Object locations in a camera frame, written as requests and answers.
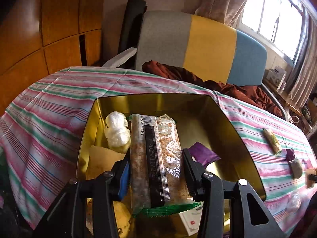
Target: wooden cabinet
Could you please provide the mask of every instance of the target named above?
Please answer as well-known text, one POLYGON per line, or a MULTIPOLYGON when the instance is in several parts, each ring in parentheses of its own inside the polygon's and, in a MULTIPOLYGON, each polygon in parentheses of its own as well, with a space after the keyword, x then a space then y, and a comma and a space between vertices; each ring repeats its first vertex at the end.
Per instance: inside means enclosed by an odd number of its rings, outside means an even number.
POLYGON ((42 0, 43 45, 78 33, 79 0, 42 0))
POLYGON ((49 74, 71 66, 81 66, 79 37, 62 39, 44 48, 49 74))
POLYGON ((0 24, 0 116, 37 80, 100 60, 102 8, 103 0, 15 2, 0 24), (82 50, 80 35, 85 36, 82 50))
POLYGON ((86 60, 88 66, 94 66, 101 55, 101 30, 90 31, 85 34, 86 60))
POLYGON ((0 75, 0 115, 19 93, 47 75, 42 50, 32 53, 0 75))
POLYGON ((0 24, 0 74, 42 47, 40 0, 17 0, 0 24))

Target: curtain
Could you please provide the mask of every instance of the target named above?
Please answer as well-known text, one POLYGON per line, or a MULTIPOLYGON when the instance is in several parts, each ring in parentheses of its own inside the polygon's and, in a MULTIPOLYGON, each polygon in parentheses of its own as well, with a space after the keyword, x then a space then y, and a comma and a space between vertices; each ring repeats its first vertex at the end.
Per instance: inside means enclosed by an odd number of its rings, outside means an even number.
POLYGON ((202 0, 195 14, 232 26, 246 2, 247 0, 202 0))
POLYGON ((298 75, 301 71, 302 65, 304 58, 306 56, 306 51, 307 51, 307 44, 308 44, 308 30, 309 30, 309 14, 305 7, 303 7, 303 12, 304 12, 304 17, 302 21, 302 34, 301 34, 301 39, 299 42, 299 47, 298 47, 298 53, 295 57, 294 60, 294 68, 292 69, 289 77, 287 78, 286 82, 286 87, 285 87, 285 92, 287 94, 290 93, 292 90, 294 84, 296 83, 296 80, 298 78, 298 75))
POLYGON ((289 96, 302 108, 317 82, 317 26, 309 17, 308 46, 298 78, 289 96))

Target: pink and green stripes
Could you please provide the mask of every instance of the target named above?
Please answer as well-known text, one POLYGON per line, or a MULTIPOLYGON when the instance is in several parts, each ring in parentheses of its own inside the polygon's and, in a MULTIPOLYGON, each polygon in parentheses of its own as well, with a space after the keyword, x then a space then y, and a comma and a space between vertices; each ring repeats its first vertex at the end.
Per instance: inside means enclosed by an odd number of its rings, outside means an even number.
POLYGON ((294 125, 252 105, 218 92, 152 74, 101 67, 71 67, 47 76, 24 90, 0 119, 0 146, 10 168, 10 181, 22 215, 35 228, 44 212, 75 175, 80 140, 93 101, 101 96, 140 93, 210 95, 231 121, 253 158, 265 191, 268 209, 290 234, 308 203, 297 213, 286 212, 294 190, 311 198, 304 177, 293 180, 285 155, 273 156, 262 136, 271 128, 284 149, 293 148, 304 169, 316 157, 305 135, 294 125))

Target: white plastic bag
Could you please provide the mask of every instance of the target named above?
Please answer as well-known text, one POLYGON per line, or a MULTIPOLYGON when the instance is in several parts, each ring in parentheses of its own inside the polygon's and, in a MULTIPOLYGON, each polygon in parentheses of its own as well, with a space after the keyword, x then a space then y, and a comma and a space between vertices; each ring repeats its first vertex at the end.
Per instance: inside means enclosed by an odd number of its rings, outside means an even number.
POLYGON ((121 147, 129 142, 130 130, 126 127, 122 129, 113 129, 106 126, 105 136, 108 140, 109 147, 121 147))
POLYGON ((286 211, 287 212, 296 212, 302 203, 302 198, 298 193, 293 193, 287 203, 286 211))
POLYGON ((108 146, 110 149, 119 153, 126 153, 130 142, 130 130, 128 127, 128 121, 123 113, 117 111, 112 112, 106 117, 106 126, 104 129, 105 136, 108 140, 108 146))
POLYGON ((123 129, 128 127, 128 121, 123 113, 114 111, 107 115, 106 125, 112 129, 123 129))

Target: beige curtain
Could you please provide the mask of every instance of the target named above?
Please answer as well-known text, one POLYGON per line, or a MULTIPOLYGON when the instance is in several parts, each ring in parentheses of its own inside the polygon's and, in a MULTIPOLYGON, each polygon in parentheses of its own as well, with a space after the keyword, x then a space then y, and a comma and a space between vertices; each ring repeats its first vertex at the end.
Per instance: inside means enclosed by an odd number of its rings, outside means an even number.
POLYGON ((289 93, 296 106, 300 108, 307 101, 317 82, 317 26, 311 17, 309 17, 309 25, 307 52, 302 69, 289 93))
POLYGON ((202 0, 196 14, 232 26, 247 0, 202 0))

